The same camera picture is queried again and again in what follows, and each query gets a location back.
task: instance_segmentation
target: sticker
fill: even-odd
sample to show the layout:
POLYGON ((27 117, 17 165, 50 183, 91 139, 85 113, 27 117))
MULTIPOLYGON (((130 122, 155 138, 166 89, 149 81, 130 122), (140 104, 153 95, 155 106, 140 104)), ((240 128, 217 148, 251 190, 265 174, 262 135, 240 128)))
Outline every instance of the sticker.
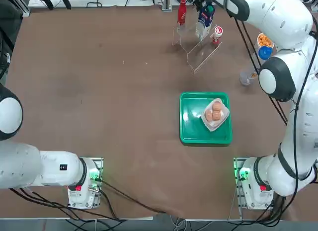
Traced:
POLYGON ((67 164, 60 164, 60 170, 68 170, 67 164))

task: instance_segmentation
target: brown table surface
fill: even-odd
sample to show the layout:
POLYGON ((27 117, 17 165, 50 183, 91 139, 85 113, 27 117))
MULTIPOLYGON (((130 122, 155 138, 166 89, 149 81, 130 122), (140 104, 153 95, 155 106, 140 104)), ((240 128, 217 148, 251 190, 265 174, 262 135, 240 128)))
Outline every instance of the brown table surface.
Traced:
MULTIPOLYGON (((185 53, 171 46, 176 10, 33 11, 23 20, 7 81, 24 108, 23 126, 13 139, 40 150, 103 156, 104 178, 169 214, 227 219, 235 188, 233 157, 275 153, 285 125, 257 83, 239 83, 250 62, 234 21, 220 9, 214 21, 224 29, 223 44, 193 75, 185 53), (192 90, 229 95, 230 146, 180 142, 178 99, 192 90)), ((256 40, 258 31, 248 30, 256 40)), ((65 187, 35 190, 67 203, 65 187)), ((285 219, 317 221, 317 192, 314 185, 299 192, 285 219)), ((112 192, 109 196, 120 217, 154 215, 112 192)), ((0 202, 2 218, 64 217, 7 190, 0 192, 0 202)), ((94 211, 110 215, 105 202, 94 211)), ((235 201, 231 219, 238 218, 235 201)))

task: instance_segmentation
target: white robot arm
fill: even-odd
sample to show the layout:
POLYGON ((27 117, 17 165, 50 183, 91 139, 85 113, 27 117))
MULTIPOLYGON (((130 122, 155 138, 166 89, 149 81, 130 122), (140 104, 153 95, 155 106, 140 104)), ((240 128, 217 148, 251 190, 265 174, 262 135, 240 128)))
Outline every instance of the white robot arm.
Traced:
POLYGON ((18 132, 22 120, 19 99, 0 83, 0 189, 67 186, 69 205, 98 207, 97 182, 91 179, 100 177, 95 162, 70 152, 39 151, 31 145, 5 141, 18 132))
MULTIPOLYGON (((296 188, 293 126, 298 99, 316 40, 309 35, 313 18, 300 0, 212 0, 230 16, 260 29, 276 45, 277 54, 260 69, 265 93, 290 101, 285 137, 274 155, 248 158, 241 169, 242 187, 249 209, 266 209, 273 192, 281 196, 296 188)), ((299 104, 296 122, 298 191, 317 176, 318 157, 318 60, 315 58, 299 104)))

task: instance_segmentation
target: brown egg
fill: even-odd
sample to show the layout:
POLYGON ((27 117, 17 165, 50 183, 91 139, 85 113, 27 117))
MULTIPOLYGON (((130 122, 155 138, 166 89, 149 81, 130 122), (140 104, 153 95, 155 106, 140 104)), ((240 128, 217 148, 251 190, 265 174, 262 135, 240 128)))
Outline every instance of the brown egg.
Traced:
POLYGON ((218 121, 221 118, 221 112, 218 110, 213 111, 212 119, 213 121, 218 121))
POLYGON ((211 122, 212 121, 212 112, 211 110, 207 110, 205 111, 205 114, 204 114, 205 118, 207 119, 208 122, 211 122))
POLYGON ((216 101, 215 103, 213 103, 212 109, 213 109, 213 111, 214 110, 220 111, 221 110, 221 103, 219 101, 216 101))

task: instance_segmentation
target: green tray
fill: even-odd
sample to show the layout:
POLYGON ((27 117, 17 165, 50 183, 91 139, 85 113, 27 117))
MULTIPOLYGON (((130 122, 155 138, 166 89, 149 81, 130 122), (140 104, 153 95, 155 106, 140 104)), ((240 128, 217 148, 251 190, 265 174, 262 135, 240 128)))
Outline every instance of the green tray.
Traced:
POLYGON ((224 123, 210 132, 201 114, 215 98, 220 98, 230 110, 229 97, 223 92, 184 92, 180 95, 180 139, 187 144, 230 144, 232 141, 231 113, 224 123))

